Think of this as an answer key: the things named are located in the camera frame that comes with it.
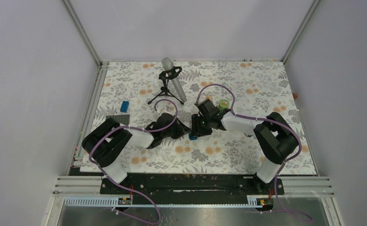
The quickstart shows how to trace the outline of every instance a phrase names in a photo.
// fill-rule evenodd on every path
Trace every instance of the microphone holder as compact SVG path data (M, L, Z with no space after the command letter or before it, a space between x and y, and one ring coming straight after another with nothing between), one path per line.
M151 104L151 102L153 102L153 100L155 100L157 97L173 97L175 99L177 99L180 104L184 104L183 101L179 100L175 95L173 95L170 90L168 89L168 80L174 79L176 78L179 73L182 71L182 67L173 67L171 70L169 71L163 71L158 75L158 79L163 81L163 86L161 87L161 92L159 94L157 94L153 99L151 99L149 102L147 102L148 104Z

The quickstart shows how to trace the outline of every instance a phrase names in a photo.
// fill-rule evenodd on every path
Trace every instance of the gray floor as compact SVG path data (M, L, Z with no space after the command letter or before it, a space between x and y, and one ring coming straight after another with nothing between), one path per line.
M310 214L313 226L328 225L322 203L317 198L282 199L284 205ZM274 210L281 209L275 204ZM302 226L309 225L293 219L287 213L254 214L244 208L160 208L163 215L161 226ZM153 220L157 216L154 208L129 208L130 214ZM64 207L59 226L145 226L137 220L116 215L110 208Z

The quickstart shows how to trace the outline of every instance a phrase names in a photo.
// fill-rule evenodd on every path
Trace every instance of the table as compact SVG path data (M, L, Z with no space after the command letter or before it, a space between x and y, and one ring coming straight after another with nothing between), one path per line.
M178 118L191 127L191 115L198 112L194 106L199 90L212 83L222 84L236 96L236 113L265 117L279 112L300 136L302 153L288 162L282 174L315 175L316 170L302 129L298 110L282 62L174 62L183 71L179 80L188 101L178 107ZM130 114L130 125L144 128L158 118L154 102L147 102L160 92L161 62L109 62L108 71L98 101L91 130L99 126L108 115ZM170 91L177 96L175 88ZM200 101L211 96L215 105L221 99L232 100L230 94L219 87L206 89ZM129 101L127 113L119 112L122 101ZM172 114L175 108L160 102ZM89 162L85 153L80 171L100 172ZM154 149L126 147L118 156L127 172L149 173L225 173L253 174L265 156L253 137L240 132L215 130L212 135L191 141L188 135L177 140L170 138Z

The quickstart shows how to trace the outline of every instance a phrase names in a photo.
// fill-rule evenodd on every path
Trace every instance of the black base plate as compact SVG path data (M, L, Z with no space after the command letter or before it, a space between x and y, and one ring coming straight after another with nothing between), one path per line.
M247 175L227 174L146 174L128 173L122 186L133 188L149 196L157 204L247 204L247 195L269 195L272 183L261 190L258 180ZM278 188L284 194L283 186ZM126 194L108 179L102 180L100 194ZM133 204L149 204L143 196L133 193Z

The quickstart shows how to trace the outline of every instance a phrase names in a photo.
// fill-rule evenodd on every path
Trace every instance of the green round object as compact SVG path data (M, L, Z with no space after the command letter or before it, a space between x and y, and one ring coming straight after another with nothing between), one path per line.
M229 101L228 100L220 100L218 108L219 108L220 111L222 111L225 108L229 108Z

